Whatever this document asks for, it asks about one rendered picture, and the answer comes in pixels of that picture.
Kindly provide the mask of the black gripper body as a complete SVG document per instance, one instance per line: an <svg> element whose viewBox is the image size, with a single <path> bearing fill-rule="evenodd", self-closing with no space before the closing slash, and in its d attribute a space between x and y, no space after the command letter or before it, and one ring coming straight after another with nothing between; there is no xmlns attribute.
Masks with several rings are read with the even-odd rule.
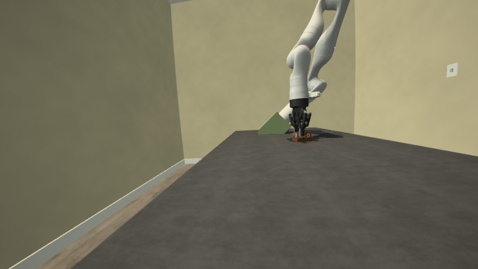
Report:
<svg viewBox="0 0 478 269"><path fill-rule="evenodd" d="M307 111L306 107L308 107L308 98L290 100L290 108L292 108L292 112L295 112L295 120L297 120L296 112L299 112L299 119L303 119L302 115L304 115L304 110Z"/></svg>

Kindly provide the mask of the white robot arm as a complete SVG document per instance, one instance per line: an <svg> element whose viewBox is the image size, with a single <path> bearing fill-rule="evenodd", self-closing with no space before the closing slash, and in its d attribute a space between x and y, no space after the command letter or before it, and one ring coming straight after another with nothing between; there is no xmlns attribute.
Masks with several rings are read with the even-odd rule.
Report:
<svg viewBox="0 0 478 269"><path fill-rule="evenodd" d="M308 98L309 103L321 96L326 81L318 78L320 69L332 58L339 31L350 0L319 0L312 18L299 41L287 57L287 65L293 69L290 76L290 100ZM334 20L323 33L323 11L337 11ZM322 34L323 33L323 34ZM311 70L310 50L315 47Z"/></svg>

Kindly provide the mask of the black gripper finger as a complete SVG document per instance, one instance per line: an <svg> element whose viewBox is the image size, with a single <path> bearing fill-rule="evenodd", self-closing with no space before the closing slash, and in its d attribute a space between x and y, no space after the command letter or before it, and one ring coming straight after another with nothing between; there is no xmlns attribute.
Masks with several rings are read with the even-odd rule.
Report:
<svg viewBox="0 0 478 269"><path fill-rule="evenodd" d="M299 119L299 112L296 112L297 122L299 124L299 137L305 136L305 128L309 126L309 121L311 118L311 112L308 113L304 110L303 120ZM305 124L306 122L306 124ZM302 123L302 124L301 124Z"/></svg>
<svg viewBox="0 0 478 269"><path fill-rule="evenodd" d="M289 117L290 117L291 126L293 126L294 128L294 132L299 132L299 124L297 120L295 120L295 112L292 112L291 114L289 114Z"/></svg>

